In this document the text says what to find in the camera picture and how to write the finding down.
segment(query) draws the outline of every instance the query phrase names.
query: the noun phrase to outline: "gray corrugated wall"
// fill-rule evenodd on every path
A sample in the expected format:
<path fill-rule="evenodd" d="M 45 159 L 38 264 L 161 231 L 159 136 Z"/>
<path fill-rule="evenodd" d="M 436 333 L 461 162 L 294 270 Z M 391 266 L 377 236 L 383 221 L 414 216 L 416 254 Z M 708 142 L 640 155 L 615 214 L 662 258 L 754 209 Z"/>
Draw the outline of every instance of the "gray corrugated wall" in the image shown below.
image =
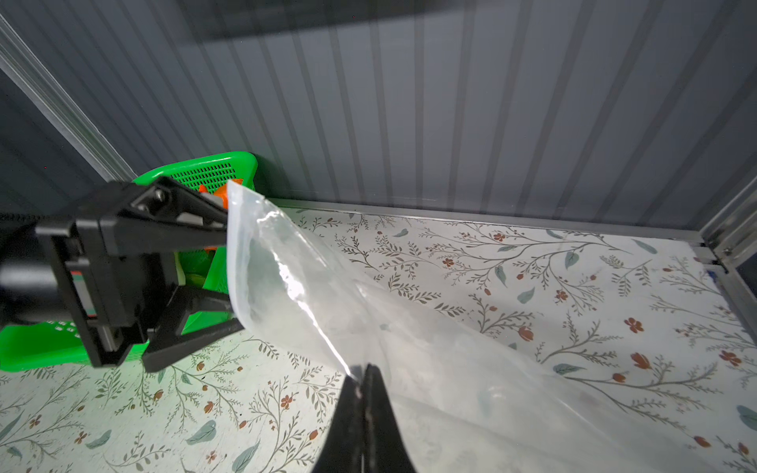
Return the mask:
<path fill-rule="evenodd" d="M 383 4 L 227 39 L 174 0 L 2 13 L 137 173 L 246 150 L 274 197 L 688 229 L 757 173 L 753 0 Z"/>
<path fill-rule="evenodd" d="M 0 71 L 0 212 L 53 213 L 103 183 Z"/>

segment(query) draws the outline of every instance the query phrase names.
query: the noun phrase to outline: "striped wall panel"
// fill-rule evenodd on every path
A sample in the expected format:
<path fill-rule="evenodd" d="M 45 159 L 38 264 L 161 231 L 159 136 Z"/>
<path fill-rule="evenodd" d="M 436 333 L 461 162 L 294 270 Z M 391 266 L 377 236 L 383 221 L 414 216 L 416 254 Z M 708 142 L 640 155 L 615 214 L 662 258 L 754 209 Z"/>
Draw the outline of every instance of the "striped wall panel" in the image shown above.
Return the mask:
<path fill-rule="evenodd" d="M 750 0 L 4 0 L 137 173 L 698 229 L 757 175 Z"/>

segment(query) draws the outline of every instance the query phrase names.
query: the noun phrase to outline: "orange item in basket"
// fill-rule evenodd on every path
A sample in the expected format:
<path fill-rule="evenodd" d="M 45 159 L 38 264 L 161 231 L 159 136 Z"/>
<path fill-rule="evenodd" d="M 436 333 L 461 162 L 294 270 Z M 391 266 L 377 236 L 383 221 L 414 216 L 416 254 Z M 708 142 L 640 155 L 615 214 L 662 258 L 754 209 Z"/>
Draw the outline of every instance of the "orange item in basket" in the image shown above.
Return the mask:
<path fill-rule="evenodd" d="M 242 181 L 243 181 L 243 179 L 231 179 L 231 180 L 234 181 L 234 182 L 236 182 L 237 184 L 241 184 Z M 203 189 L 205 189 L 204 191 L 207 192 L 207 189 L 205 188 L 205 186 L 204 185 L 200 185 L 200 192 L 202 192 Z M 216 197 L 222 198 L 223 199 L 223 208 L 225 208 L 226 210 L 229 209 L 229 196 L 226 194 L 226 184 L 224 184 L 221 187 L 219 187 L 218 189 L 216 189 L 216 191 L 213 193 L 213 195 L 215 195 Z M 207 247 L 207 248 L 205 248 L 205 251 L 208 252 L 208 253 L 210 253 L 211 251 L 215 251 L 217 249 L 218 249 L 217 247 Z"/>
<path fill-rule="evenodd" d="M 243 179 L 230 179 L 237 184 L 241 184 Z M 216 195 L 223 199 L 223 208 L 229 209 L 229 197 L 226 195 L 226 184 L 222 185 L 216 191 L 213 193 L 213 195 Z"/>

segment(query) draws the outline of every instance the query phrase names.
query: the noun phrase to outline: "ziplock bag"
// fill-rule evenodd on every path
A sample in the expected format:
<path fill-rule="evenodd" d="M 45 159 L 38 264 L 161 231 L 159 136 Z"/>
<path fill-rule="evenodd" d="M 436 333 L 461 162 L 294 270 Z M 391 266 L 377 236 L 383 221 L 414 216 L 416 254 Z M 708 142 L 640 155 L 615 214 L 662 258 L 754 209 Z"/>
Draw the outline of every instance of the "ziplock bag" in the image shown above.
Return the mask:
<path fill-rule="evenodd" d="M 227 247 L 242 325 L 346 375 L 378 366 L 418 471 L 714 471 L 520 353 L 388 293 L 231 183 Z"/>

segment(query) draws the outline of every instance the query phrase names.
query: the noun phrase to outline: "red flower print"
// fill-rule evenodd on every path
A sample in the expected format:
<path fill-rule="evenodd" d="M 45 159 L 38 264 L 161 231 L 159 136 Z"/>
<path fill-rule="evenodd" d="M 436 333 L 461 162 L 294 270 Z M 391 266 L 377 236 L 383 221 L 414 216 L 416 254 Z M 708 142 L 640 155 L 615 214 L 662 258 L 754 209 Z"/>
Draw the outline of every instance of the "red flower print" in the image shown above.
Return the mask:
<path fill-rule="evenodd" d="M 711 447 L 712 446 L 712 445 L 709 444 L 709 442 L 707 440 L 705 440 L 704 437 L 700 437 L 699 435 L 697 435 L 696 437 L 694 437 L 694 441 L 697 442 L 700 447 L 707 448 L 707 447 Z"/>
<path fill-rule="evenodd" d="M 531 329 L 529 329 L 525 325 L 518 329 L 518 335 L 520 335 L 521 338 L 525 341 L 534 340 L 534 332 L 532 332 Z"/>
<path fill-rule="evenodd" d="M 639 322 L 638 320 L 634 319 L 633 317 L 628 317 L 628 319 L 624 320 L 623 322 L 625 322 L 625 324 L 628 325 L 628 327 L 631 328 L 631 331 L 633 333 L 638 333 L 640 331 L 644 331 L 644 329 L 641 328 L 641 322 Z"/>
<path fill-rule="evenodd" d="M 633 355 L 631 355 L 631 359 L 636 362 L 634 366 L 636 366 L 637 368 L 649 369 L 652 367 L 650 365 L 650 361 L 641 353 L 634 353 Z"/>
<path fill-rule="evenodd" d="M 741 364 L 741 358 L 736 356 L 736 354 L 732 351 L 723 350 L 720 352 L 720 357 L 725 361 L 731 363 L 731 365 L 733 366 L 738 366 Z"/>
<path fill-rule="evenodd" d="M 282 407 L 284 409 L 289 409 L 289 404 L 292 403 L 292 402 L 294 402 L 294 398 L 293 397 L 289 397 L 289 395 L 284 396 L 282 398 Z"/>

